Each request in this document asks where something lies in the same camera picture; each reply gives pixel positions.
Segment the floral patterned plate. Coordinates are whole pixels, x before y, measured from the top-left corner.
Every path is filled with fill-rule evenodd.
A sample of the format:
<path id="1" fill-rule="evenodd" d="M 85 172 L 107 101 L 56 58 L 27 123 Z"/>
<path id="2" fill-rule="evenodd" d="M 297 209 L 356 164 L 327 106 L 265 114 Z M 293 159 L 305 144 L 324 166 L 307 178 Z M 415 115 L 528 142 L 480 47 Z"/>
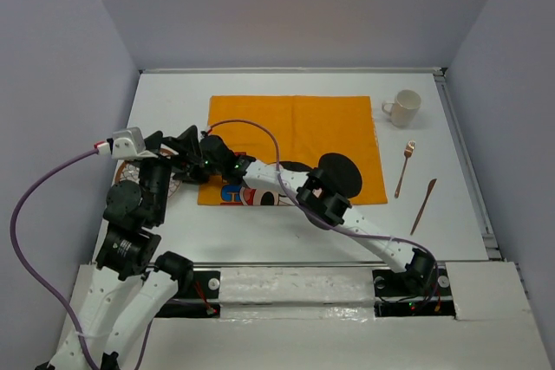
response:
<path id="1" fill-rule="evenodd" d="M 114 183 L 120 183 L 123 180 L 130 180 L 134 183 L 139 183 L 140 178 L 140 163 L 141 160 L 123 160 L 116 173 L 114 175 Z M 181 182 L 174 177 L 176 171 L 175 168 L 172 168 L 172 173 L 170 174 L 170 182 L 169 182 L 169 189 L 168 189 L 168 198 L 171 198 L 175 195 L 178 189 L 181 187 Z"/>

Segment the yellow cartoon cloth napkin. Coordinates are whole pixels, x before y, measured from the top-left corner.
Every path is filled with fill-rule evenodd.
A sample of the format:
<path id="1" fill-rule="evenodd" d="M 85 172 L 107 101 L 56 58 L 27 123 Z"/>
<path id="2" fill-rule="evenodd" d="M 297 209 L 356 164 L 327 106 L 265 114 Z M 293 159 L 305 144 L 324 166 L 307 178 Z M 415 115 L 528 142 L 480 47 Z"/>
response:
<path id="1" fill-rule="evenodd" d="M 352 204 L 388 201 L 368 96 L 213 96 L 208 124 L 237 154 L 323 169 Z"/>

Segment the copper fork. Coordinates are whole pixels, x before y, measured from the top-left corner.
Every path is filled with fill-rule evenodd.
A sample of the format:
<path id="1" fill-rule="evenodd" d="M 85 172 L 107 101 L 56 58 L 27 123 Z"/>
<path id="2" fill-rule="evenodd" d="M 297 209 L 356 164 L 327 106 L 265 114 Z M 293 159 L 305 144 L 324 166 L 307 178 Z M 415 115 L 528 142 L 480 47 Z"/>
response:
<path id="1" fill-rule="evenodd" d="M 403 179 L 404 179 L 405 171 L 407 169 L 408 160 L 413 155 L 414 150 L 415 150 L 415 141 L 410 140 L 407 143 L 407 145 L 405 146 L 405 149 L 403 151 L 404 160 L 403 160 L 403 165 L 402 165 L 402 170 L 401 170 L 401 173 L 400 173 L 400 177 L 398 179 L 397 186 L 395 188 L 394 198 L 399 198 L 399 196 L 400 196 L 400 192 L 401 192 L 401 188 L 402 188 L 402 182 L 403 182 Z"/>

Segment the white ceramic mug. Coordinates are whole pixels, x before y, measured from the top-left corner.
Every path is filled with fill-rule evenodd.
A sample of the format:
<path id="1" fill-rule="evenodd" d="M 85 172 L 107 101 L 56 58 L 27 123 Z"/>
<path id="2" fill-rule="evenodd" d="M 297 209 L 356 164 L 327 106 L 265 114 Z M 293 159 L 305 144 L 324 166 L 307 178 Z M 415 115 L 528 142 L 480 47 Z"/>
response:
<path id="1" fill-rule="evenodd" d="M 398 92 L 392 102 L 384 101 L 382 111 L 390 122 L 399 128 L 408 127 L 421 108 L 421 96 L 414 90 L 403 89 Z"/>

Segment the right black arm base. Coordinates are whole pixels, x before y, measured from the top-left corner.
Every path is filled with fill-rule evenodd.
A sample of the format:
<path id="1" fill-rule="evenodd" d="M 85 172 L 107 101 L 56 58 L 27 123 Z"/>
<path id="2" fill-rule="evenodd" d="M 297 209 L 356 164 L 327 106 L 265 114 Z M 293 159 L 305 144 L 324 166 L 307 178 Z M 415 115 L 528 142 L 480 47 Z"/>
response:
<path id="1" fill-rule="evenodd" d="M 398 274 L 389 269 L 372 271 L 377 318 L 412 316 L 455 317 L 454 300 L 447 269 L 439 268 L 439 280 L 420 294 L 407 289 Z"/>

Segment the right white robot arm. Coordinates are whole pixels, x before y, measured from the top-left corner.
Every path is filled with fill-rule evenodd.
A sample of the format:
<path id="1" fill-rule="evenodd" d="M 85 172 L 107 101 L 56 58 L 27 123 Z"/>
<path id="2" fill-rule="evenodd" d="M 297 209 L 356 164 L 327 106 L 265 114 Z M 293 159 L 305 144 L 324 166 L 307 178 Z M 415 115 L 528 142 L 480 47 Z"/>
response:
<path id="1" fill-rule="evenodd" d="M 230 185 L 285 195 L 317 227 L 350 237 L 399 275 L 410 295 L 431 296 L 437 287 L 437 263 L 432 253 L 405 238 L 385 234 L 368 220 L 321 168 L 294 172 L 280 163 L 266 164 L 234 153 L 217 135 L 196 134 L 167 140 L 179 159 L 180 180 L 198 184 L 219 175 Z"/>

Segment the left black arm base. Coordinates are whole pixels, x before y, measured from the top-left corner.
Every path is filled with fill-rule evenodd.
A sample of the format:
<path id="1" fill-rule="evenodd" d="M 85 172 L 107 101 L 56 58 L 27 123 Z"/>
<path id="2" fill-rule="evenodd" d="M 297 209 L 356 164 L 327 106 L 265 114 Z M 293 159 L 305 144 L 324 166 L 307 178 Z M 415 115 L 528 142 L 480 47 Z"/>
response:
<path id="1" fill-rule="evenodd" d="M 220 316 L 219 270 L 195 270 L 193 280 L 167 301 L 156 318 L 216 319 Z"/>

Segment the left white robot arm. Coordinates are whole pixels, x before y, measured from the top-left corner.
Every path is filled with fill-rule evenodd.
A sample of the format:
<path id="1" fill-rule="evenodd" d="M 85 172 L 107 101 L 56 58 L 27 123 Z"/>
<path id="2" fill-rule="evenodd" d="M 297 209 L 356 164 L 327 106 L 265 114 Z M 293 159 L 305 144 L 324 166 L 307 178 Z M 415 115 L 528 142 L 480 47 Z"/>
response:
<path id="1" fill-rule="evenodd" d="M 197 127 L 177 137 L 143 137 L 133 127 L 96 148 L 137 166 L 139 175 L 109 188 L 103 212 L 108 227 L 88 292 L 80 310 L 69 309 L 74 327 L 43 369 L 121 368 L 163 305 L 192 286 L 193 262 L 171 251 L 157 256 L 161 237 L 153 228 L 164 223 L 173 180 L 205 177 Z"/>

